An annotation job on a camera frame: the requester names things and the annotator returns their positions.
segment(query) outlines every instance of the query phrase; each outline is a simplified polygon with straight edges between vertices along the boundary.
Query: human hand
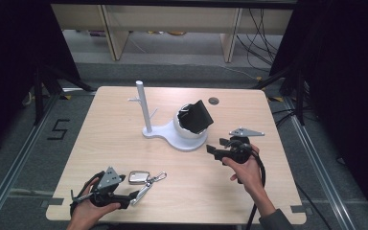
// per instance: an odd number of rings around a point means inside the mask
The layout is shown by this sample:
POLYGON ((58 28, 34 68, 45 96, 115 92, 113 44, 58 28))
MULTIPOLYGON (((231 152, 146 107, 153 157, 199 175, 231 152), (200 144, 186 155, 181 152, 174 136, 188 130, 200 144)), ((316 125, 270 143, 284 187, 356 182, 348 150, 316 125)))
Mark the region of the human hand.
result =
MULTIPOLYGON (((259 148, 254 145, 251 145, 251 147, 256 154, 259 154, 259 148)), ((265 192, 265 187, 262 184, 260 167, 253 155, 243 164, 239 164, 228 157, 223 157, 222 163, 235 171, 235 174, 233 174, 230 179, 239 179, 241 181, 245 190, 255 201, 262 217, 268 216, 276 211, 265 192)))
MULTIPOLYGON (((259 154, 259 148, 252 144, 250 146, 255 154, 259 154)), ((223 157, 222 163, 235 171, 235 174, 233 174, 230 179, 240 180, 245 190, 251 195, 254 188, 263 187, 260 168, 253 155, 243 164, 239 164, 228 157, 223 157)))
MULTIPOLYGON (((82 195, 85 196, 89 194, 91 187, 98 180, 99 178, 95 178, 94 180, 92 180, 92 182, 86 187, 82 195)), ((94 226, 94 224, 105 214, 113 212, 120 207, 120 203, 110 203, 104 207, 97 207, 89 199, 86 199, 77 205, 76 209, 73 212, 73 216, 71 217, 70 223, 67 226, 67 230, 88 230, 92 226, 94 226)))

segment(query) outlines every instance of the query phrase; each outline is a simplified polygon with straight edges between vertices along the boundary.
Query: cabinet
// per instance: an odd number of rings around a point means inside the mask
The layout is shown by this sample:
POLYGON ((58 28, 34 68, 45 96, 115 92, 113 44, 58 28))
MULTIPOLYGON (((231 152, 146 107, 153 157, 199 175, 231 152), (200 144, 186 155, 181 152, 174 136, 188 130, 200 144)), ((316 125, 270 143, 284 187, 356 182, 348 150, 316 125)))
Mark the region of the cabinet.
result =
MULTIPOLYGON (((129 31, 182 31, 220 34, 224 61, 231 62, 236 34, 255 34, 255 22, 259 26, 262 19, 261 10, 240 8, 63 4, 52 8, 63 30, 104 31, 113 60, 121 58, 129 31)), ((291 13, 264 10, 265 34, 283 35, 291 13)))

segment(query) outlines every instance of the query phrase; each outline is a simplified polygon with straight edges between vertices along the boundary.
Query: wooden table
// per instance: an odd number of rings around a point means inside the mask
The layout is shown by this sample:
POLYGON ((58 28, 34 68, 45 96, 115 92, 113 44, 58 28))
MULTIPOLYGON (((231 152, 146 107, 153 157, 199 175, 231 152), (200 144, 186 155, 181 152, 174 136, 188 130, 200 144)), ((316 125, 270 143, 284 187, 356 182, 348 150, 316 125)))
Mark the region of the wooden table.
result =
MULTIPOLYGON (((146 87, 149 111, 158 108, 151 119, 162 126, 184 104, 203 100, 214 123, 208 127, 206 143, 199 149, 184 152, 160 138, 147 139, 142 109, 128 99, 138 95, 136 87, 101 87, 91 104, 57 185, 54 198, 64 198, 62 205, 50 205, 47 218, 68 220, 70 191, 80 191, 95 173, 112 166, 118 174, 165 171, 166 179, 155 183, 146 195, 126 210, 118 210, 103 221, 141 223, 246 224, 253 200, 243 185, 230 181, 233 171, 214 160, 205 145, 223 149, 219 138, 229 139, 229 131, 238 127, 264 132, 250 137, 261 150, 266 170, 266 190, 274 205, 283 210, 293 224, 303 224, 305 213, 292 213, 291 206, 301 206, 284 149, 274 124, 265 93, 261 90, 156 88, 146 87), (208 103, 217 98, 219 103, 208 103)), ((119 185, 115 194, 128 195, 142 185, 119 185)), ((254 222, 258 222, 259 213, 254 222)))

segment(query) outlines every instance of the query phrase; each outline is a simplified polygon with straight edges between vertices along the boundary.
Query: sleeve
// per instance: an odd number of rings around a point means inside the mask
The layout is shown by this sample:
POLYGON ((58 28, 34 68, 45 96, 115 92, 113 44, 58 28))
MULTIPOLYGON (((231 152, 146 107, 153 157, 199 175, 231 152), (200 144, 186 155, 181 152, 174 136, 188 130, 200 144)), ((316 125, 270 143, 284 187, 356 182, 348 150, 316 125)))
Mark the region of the sleeve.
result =
POLYGON ((294 227, 291 225, 291 223, 288 221, 288 219, 280 209, 277 209, 276 212, 267 217, 259 218, 259 222, 264 230, 294 229, 294 227))

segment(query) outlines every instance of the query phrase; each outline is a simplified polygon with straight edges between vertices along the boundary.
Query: round white base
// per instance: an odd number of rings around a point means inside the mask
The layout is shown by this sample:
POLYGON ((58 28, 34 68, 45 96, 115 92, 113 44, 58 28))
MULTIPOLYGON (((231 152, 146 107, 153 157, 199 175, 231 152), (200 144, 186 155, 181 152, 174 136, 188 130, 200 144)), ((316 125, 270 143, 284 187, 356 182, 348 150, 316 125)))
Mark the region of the round white base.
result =
POLYGON ((143 135, 147 138, 164 138, 171 146, 181 151, 192 151, 198 149, 207 140, 207 130, 203 131, 198 138, 190 139, 181 137, 175 130, 173 120, 164 126, 151 126, 149 133, 146 127, 143 128, 143 135))

